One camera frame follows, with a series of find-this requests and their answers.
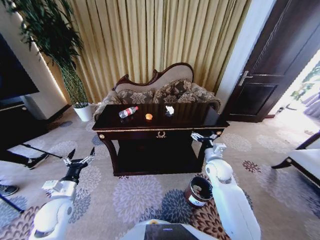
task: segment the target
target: gold curtain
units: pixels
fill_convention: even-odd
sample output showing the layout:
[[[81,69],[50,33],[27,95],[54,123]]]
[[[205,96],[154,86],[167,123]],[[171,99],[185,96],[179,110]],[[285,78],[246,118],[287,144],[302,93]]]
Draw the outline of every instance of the gold curtain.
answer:
[[[125,74],[146,83],[153,69],[189,63],[194,82],[218,89],[250,0],[70,0],[84,49],[77,72],[100,102]]]

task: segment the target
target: person's leg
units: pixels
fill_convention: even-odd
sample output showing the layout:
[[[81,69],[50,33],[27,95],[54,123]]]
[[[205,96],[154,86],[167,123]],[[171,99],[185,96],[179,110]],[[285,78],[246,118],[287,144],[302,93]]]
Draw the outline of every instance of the person's leg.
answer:
[[[2,150],[0,152],[0,160],[6,161],[6,162],[11,162],[11,163],[16,163],[16,164],[22,164],[28,167],[29,169],[35,168],[42,160],[47,158],[49,155],[48,153],[44,153],[40,155],[39,157],[34,157],[34,158],[28,158],[26,156],[22,156],[20,154],[13,153],[8,150]]]
[[[28,157],[16,154],[8,150],[3,150],[0,152],[0,159],[2,161],[16,163],[16,164],[23,164],[25,166],[27,166],[29,163]]]

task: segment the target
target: door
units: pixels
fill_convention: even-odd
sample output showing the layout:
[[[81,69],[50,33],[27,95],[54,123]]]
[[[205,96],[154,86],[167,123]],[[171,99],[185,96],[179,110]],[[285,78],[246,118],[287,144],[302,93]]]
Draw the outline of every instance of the door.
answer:
[[[320,1],[277,0],[223,115],[261,122],[320,48]]]

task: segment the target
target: small bin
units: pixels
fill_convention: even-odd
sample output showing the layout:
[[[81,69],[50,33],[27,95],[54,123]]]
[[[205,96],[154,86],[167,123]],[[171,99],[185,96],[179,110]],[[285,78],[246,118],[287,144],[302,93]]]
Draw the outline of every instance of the small bin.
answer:
[[[206,202],[213,198],[212,195],[212,185],[211,183],[202,176],[195,176],[191,181],[186,190],[184,191],[184,196],[189,205],[193,208],[202,208]]]

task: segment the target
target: bamboo plant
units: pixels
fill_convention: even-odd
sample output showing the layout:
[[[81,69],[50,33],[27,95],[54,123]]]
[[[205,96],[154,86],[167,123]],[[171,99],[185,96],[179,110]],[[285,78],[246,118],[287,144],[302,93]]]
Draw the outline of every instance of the bamboo plant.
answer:
[[[67,0],[1,1],[10,14],[22,15],[22,41],[29,45],[29,49],[35,43],[38,53],[49,56],[52,64],[59,66],[73,107],[88,106],[85,89],[73,61],[73,57],[79,56],[83,43],[72,27],[73,11]]]

